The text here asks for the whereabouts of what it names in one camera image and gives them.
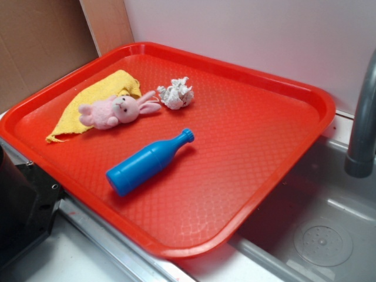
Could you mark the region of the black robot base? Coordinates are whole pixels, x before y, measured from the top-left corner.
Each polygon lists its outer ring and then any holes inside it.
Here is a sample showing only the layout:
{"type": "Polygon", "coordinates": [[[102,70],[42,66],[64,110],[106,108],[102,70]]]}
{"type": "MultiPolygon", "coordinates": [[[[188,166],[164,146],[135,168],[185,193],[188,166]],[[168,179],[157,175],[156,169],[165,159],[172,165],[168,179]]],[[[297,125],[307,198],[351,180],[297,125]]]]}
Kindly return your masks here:
{"type": "Polygon", "coordinates": [[[1,147],[1,269],[46,240],[63,189],[37,164],[14,164],[1,147]]]}

